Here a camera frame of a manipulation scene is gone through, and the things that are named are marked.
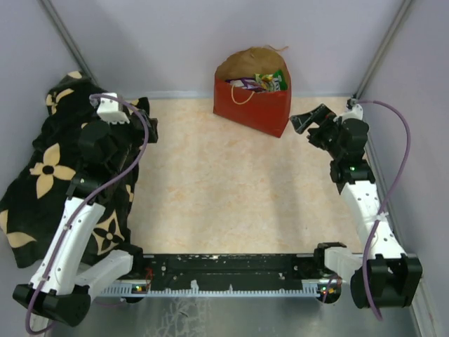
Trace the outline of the red paper bag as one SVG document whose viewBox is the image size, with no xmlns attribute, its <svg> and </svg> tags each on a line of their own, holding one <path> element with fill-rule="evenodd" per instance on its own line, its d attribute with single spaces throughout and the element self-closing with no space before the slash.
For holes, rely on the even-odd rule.
<svg viewBox="0 0 449 337">
<path fill-rule="evenodd" d="M 214 75 L 213 113 L 243 126 L 280 138 L 290 115 L 292 83 L 281 52 L 272 46 L 250 47 L 231 54 Z M 272 74 L 282 70 L 286 91 L 256 93 L 233 87 L 228 79 Z"/>
</svg>

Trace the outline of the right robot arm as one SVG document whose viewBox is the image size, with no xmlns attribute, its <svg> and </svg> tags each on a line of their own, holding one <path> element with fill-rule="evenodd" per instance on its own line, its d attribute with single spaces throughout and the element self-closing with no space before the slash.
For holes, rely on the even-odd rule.
<svg viewBox="0 0 449 337">
<path fill-rule="evenodd" d="M 359 239 L 365 244 L 360 257 L 340 243 L 322 244 L 313 261 L 323 278 L 349 283 L 358 308 L 405 308 L 412 304 L 422 277 L 422 264 L 399 244 L 389 224 L 387 200 L 377 192 L 374 173 L 365 158 L 369 125 L 363 108 L 350 100 L 336 115 L 326 105 L 290 117 L 296 133 L 307 133 L 311 145 L 332 158 L 330 177 L 349 207 Z"/>
</svg>

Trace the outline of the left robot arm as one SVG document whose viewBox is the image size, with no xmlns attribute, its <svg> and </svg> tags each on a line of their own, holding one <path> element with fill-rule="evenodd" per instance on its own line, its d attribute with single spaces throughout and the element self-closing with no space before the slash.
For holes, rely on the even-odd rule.
<svg viewBox="0 0 449 337">
<path fill-rule="evenodd" d="M 120 116 L 120 122 L 102 117 L 81 129 L 80 169 L 69 185 L 60 224 L 39 269 L 13 292 L 28 319 L 39 315 L 77 326 L 105 288 L 122 276 L 145 273 L 140 247 L 96 226 L 146 145 L 159 139 L 157 119 L 143 111 Z"/>
</svg>

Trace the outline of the snack packs in bag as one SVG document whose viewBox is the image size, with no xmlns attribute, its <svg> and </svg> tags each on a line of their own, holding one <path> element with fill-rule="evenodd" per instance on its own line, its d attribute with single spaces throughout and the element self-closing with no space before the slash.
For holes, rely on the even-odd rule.
<svg viewBox="0 0 449 337">
<path fill-rule="evenodd" d="M 256 93 L 286 91 L 288 83 L 282 70 L 272 74 L 254 74 L 253 77 L 242 77 L 226 80 L 233 87 Z"/>
</svg>

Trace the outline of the black floral blanket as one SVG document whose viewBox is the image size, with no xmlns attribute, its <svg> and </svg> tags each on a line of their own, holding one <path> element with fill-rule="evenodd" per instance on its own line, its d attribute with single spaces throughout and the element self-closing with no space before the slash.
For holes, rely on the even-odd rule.
<svg viewBox="0 0 449 337">
<path fill-rule="evenodd" d="M 32 143 L 32 156 L 1 198 L 1 230 L 18 268 L 29 267 L 46 255 L 81 158 L 79 136 L 97 119 L 88 97 L 103 92 L 80 71 L 68 73 L 47 92 L 48 117 Z M 91 232 L 82 263 L 94 265 L 130 242 L 128 216 L 138 175 L 136 166 L 103 204 L 105 212 Z"/>
</svg>

